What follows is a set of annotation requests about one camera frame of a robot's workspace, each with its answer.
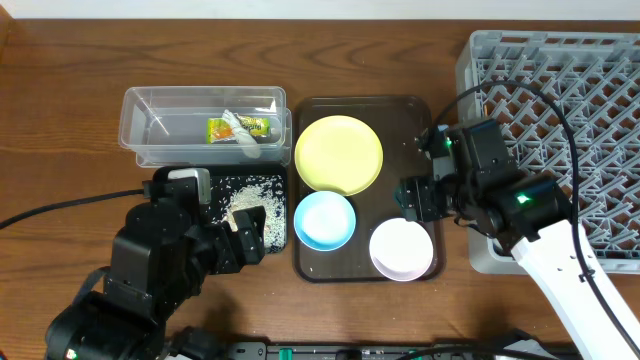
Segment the white lilac bowl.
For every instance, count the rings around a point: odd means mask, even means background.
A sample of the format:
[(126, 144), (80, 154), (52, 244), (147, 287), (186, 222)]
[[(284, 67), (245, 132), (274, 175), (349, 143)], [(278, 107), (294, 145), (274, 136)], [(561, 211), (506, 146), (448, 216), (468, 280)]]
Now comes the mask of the white lilac bowl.
[(434, 262), (435, 249), (431, 236), (421, 224), (392, 218), (373, 231), (369, 255), (384, 277), (409, 282), (427, 273)]

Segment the blue bowl with rice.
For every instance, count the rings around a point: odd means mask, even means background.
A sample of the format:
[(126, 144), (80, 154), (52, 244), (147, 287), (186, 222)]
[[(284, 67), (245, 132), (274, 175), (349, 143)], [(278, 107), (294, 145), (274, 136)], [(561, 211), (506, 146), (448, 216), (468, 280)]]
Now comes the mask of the blue bowl with rice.
[(356, 230), (356, 213), (342, 195), (319, 191), (297, 205), (293, 226), (297, 238), (309, 249), (331, 252), (344, 246)]

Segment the white napkin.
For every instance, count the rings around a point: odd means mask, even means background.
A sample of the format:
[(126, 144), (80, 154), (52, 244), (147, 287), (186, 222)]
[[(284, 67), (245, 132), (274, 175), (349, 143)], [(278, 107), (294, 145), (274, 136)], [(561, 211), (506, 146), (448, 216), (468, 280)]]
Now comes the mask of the white napkin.
[(222, 119), (230, 126), (235, 140), (241, 146), (243, 153), (252, 159), (261, 156), (261, 150), (256, 140), (251, 136), (249, 131), (245, 129), (238, 118), (228, 109), (222, 114)]

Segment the yellow plate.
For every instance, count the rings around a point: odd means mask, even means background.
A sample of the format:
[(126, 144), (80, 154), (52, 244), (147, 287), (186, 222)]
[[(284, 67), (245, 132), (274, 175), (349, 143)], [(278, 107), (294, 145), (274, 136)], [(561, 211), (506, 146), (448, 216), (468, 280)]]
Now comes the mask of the yellow plate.
[(384, 152), (376, 132), (346, 115), (320, 118), (300, 134), (294, 164), (300, 179), (315, 191), (343, 196), (372, 185), (382, 170)]

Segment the green orange snack wrapper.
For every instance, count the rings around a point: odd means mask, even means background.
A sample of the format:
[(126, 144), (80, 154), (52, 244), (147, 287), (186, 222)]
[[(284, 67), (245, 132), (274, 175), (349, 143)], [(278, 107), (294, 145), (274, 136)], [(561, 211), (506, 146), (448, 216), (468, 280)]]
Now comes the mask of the green orange snack wrapper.
[[(256, 139), (266, 139), (271, 135), (271, 125), (268, 118), (239, 115), (238, 121)], [(223, 118), (208, 119), (206, 141), (209, 144), (233, 139), (231, 125)]]

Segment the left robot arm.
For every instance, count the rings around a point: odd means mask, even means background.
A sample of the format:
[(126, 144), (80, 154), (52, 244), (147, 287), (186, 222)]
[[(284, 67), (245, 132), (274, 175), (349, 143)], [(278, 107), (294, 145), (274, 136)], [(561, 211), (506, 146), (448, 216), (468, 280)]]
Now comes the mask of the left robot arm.
[(169, 171), (144, 186), (116, 234), (109, 266), (91, 273), (50, 324), (48, 359), (222, 359), (223, 345), (188, 327), (167, 340), (167, 321), (209, 275), (239, 272), (265, 255), (263, 207), (214, 224), (205, 168)]

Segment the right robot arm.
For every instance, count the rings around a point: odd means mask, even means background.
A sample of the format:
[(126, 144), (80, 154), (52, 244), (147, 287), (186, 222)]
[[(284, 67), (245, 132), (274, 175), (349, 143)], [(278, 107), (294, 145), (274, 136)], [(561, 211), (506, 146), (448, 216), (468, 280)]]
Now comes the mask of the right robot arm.
[(394, 196), (406, 220), (470, 221), (535, 281), (583, 358), (638, 358), (639, 321), (585, 231), (572, 229), (569, 198), (551, 176), (518, 168), (496, 121), (439, 130), (425, 149), (447, 168), (401, 180)]

